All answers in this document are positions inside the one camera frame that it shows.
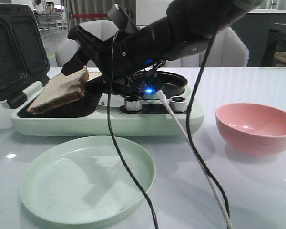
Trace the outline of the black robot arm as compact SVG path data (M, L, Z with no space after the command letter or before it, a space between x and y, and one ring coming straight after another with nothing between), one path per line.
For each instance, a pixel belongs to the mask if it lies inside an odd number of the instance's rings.
M82 26L68 33L79 48L62 67L64 75L93 61L112 92L131 95L139 91L147 77L132 74L149 66L159 66L206 50L211 38L259 6L259 0L174 0L166 16L139 29L120 5L108 12L119 32L103 41Z

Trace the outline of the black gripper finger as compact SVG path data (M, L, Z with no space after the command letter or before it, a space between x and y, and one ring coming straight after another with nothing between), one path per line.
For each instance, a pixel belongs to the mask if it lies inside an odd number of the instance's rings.
M63 47L63 56L69 57L61 69L61 73L68 76L84 67L94 67L94 47L92 44L67 42Z
M110 79L100 76L89 80L85 83L85 96L96 95L96 94L112 94L119 95L122 93L123 84L117 81L110 81Z

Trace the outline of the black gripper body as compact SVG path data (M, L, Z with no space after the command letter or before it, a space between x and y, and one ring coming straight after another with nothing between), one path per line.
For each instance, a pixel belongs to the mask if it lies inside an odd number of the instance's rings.
M92 44L94 64L102 75L123 84L122 93L133 93L141 82L131 80L130 75L165 59L164 54L172 44L169 29L168 20L160 19L137 32L119 31L117 36L102 41L77 25L67 37L79 44Z

